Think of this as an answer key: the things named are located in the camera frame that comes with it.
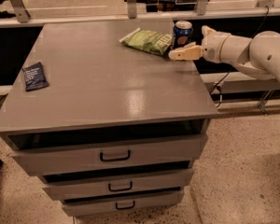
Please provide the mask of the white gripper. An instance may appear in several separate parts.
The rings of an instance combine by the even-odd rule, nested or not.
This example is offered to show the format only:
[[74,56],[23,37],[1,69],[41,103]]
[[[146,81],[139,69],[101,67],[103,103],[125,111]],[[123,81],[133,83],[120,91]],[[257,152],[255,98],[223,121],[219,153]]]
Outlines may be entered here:
[[231,35],[225,32],[216,32],[215,29],[203,25],[202,45],[191,42],[186,46],[173,49],[169,52],[169,58],[174,61],[196,61],[202,56],[212,63],[220,63],[220,53],[226,39]]

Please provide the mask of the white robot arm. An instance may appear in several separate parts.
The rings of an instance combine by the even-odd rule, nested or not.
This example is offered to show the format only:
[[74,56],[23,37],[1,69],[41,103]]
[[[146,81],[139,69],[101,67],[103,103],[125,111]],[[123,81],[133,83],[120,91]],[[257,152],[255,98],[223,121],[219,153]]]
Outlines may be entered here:
[[191,42],[173,49],[174,61],[196,61],[204,58],[211,63],[227,63],[239,72],[260,80],[275,78],[280,84],[280,34],[264,31],[248,38],[202,27],[201,45]]

